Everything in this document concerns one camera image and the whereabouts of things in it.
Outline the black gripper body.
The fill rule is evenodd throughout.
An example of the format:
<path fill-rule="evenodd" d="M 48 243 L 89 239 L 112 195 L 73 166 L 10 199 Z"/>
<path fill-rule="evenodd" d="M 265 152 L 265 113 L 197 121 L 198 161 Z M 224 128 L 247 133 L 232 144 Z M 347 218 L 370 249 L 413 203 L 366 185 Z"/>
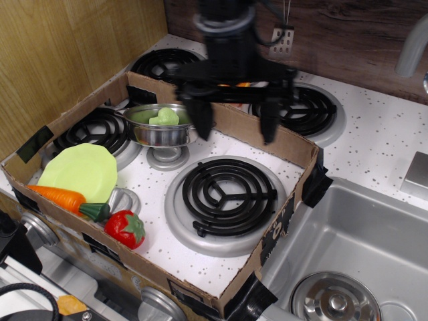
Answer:
<path fill-rule="evenodd" d="M 173 79 L 182 79 L 179 100 L 192 98 L 204 102 L 256 103 L 293 101 L 297 71 L 261 56 L 263 42 L 254 29 L 237 31 L 203 30 L 208 58 L 171 70 Z M 218 84 L 251 82 L 250 88 L 226 88 Z"/>

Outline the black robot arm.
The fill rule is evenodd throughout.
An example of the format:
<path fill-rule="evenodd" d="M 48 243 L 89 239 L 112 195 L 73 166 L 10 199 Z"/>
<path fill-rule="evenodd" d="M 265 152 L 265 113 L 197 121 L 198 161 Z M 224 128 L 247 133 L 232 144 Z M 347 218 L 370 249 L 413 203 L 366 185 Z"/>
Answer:
<path fill-rule="evenodd" d="M 170 71 L 179 82 L 177 99 L 204 140 L 213 126 L 213 103 L 256 104 L 263 140 L 273 142 L 280 106 L 294 99 L 297 71 L 259 53 L 264 41 L 255 27 L 255 1 L 199 1 L 198 8 L 193 21 L 207 59 Z"/>

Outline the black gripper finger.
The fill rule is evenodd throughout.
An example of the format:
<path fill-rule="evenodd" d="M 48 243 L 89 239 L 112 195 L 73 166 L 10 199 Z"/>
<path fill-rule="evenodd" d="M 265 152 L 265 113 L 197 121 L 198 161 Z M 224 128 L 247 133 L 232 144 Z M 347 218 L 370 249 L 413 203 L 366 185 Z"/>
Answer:
<path fill-rule="evenodd" d="M 260 129 L 264 144 L 270 144 L 276 137 L 280 122 L 280 103 L 263 102 L 260 104 Z"/>
<path fill-rule="evenodd" d="M 192 98 L 182 99 L 197 134 L 203 140 L 208 140 L 213 127 L 213 109 L 211 104 Z"/>

